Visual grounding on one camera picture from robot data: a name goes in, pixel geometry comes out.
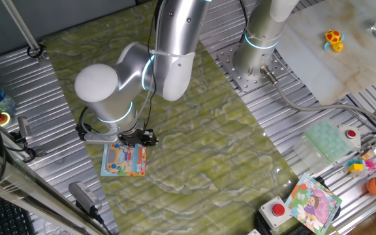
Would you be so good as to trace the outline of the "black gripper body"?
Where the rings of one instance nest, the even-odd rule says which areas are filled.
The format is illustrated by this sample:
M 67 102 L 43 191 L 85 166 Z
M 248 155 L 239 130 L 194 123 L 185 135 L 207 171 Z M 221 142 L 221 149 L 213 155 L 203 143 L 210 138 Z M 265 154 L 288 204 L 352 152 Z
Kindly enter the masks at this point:
M 149 131 L 145 128 L 136 129 L 131 134 L 120 134 L 119 141 L 127 146 L 135 146 L 140 144 L 142 146 L 149 145 Z

